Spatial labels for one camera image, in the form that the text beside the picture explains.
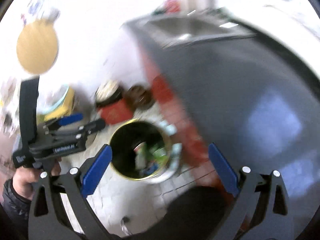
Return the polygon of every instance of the sink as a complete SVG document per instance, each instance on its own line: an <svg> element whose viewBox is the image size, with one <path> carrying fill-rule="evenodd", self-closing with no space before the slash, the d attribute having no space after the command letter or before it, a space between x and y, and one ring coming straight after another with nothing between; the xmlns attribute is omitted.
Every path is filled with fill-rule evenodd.
<svg viewBox="0 0 320 240"><path fill-rule="evenodd" d="M167 32L172 37L178 38L185 34L188 36L202 36L228 33L226 29L194 17L171 17L155 21L151 20L149 24L163 30L164 32Z"/></svg>
<svg viewBox="0 0 320 240"><path fill-rule="evenodd" d="M137 21L137 26L148 33L162 48L221 39L255 36L249 29L230 22L220 15L156 15Z"/></svg>

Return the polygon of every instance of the human hand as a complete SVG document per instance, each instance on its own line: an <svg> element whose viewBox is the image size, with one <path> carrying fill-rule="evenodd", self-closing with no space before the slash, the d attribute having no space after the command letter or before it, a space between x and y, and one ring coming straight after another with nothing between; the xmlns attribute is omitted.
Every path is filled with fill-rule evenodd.
<svg viewBox="0 0 320 240"><path fill-rule="evenodd" d="M61 158L54 160L54 167L52 168L51 175L58 176L61 172L59 161ZM41 170L34 168L17 168L13 178L12 186L14 190L22 197L32 200L33 197L33 186L31 183L38 182Z"/></svg>

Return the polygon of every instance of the trash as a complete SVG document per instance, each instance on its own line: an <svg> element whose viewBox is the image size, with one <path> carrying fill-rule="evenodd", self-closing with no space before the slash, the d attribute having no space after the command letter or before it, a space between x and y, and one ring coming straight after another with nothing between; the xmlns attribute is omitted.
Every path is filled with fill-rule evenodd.
<svg viewBox="0 0 320 240"><path fill-rule="evenodd" d="M136 170L141 177L149 176L158 170L159 166L168 161L164 147L155 144L148 149L147 143L142 142L134 149L136 155Z"/></svg>
<svg viewBox="0 0 320 240"><path fill-rule="evenodd" d="M11 137L19 132L20 82L9 78L0 89L0 130Z"/></svg>
<svg viewBox="0 0 320 240"><path fill-rule="evenodd" d="M140 143L135 147L134 151L136 152L136 170L143 170L147 166L147 160L145 158L147 145L145 142Z"/></svg>

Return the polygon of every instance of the gray countertop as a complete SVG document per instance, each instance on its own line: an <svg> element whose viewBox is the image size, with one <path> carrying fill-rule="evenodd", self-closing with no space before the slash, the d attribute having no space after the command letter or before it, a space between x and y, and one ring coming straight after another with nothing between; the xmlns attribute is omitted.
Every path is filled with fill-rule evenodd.
<svg viewBox="0 0 320 240"><path fill-rule="evenodd" d="M125 24L182 100L200 134L235 170L279 170L295 236L320 205L320 86L295 55L270 38L160 48Z"/></svg>

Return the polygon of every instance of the black sleeve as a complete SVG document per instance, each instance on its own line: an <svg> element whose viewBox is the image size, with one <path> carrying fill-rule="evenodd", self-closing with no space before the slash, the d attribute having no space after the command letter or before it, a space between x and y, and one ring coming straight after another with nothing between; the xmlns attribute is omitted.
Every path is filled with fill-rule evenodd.
<svg viewBox="0 0 320 240"><path fill-rule="evenodd" d="M28 218L31 201L20 196L12 186L12 179L4 183L3 208L22 235L28 239Z"/></svg>
<svg viewBox="0 0 320 240"><path fill-rule="evenodd" d="M0 205L0 232L1 239L26 240L26 238L16 230L16 227L4 211L2 205Z"/></svg>

